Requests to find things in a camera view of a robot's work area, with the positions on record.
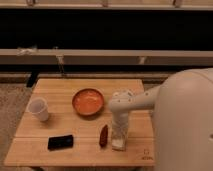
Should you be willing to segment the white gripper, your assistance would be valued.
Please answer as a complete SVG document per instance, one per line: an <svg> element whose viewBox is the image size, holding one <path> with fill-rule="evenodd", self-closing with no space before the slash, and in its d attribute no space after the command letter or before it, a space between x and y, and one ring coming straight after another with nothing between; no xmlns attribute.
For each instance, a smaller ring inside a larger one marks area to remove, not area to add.
<svg viewBox="0 0 213 171"><path fill-rule="evenodd" d="M123 134L123 150L126 150L128 140L129 114L128 113L114 113L112 115L112 129L116 133ZM112 148L116 147L116 134L112 131L111 144Z"/></svg>

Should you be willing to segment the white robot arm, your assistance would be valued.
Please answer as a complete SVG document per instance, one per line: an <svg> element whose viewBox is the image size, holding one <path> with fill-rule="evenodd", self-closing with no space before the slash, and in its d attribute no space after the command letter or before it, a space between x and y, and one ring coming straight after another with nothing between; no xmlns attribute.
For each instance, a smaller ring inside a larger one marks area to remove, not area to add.
<svg viewBox="0 0 213 171"><path fill-rule="evenodd" d="M213 171L213 68L178 72L140 94L116 92L113 127L134 110L154 111L154 171Z"/></svg>

